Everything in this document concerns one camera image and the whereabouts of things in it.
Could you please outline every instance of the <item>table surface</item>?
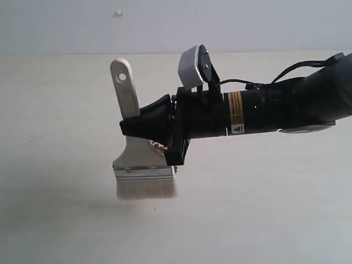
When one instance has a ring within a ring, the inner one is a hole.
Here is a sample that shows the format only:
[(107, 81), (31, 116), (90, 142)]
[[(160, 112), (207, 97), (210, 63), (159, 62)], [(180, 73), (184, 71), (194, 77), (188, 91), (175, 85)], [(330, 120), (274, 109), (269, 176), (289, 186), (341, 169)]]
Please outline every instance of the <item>table surface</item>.
[[(221, 79), (269, 82), (337, 52), (211, 58)], [(180, 85), (179, 54), (0, 57), (1, 263), (352, 263), (352, 119), (315, 134), (193, 140), (176, 199), (119, 201), (118, 57), (142, 106)]]

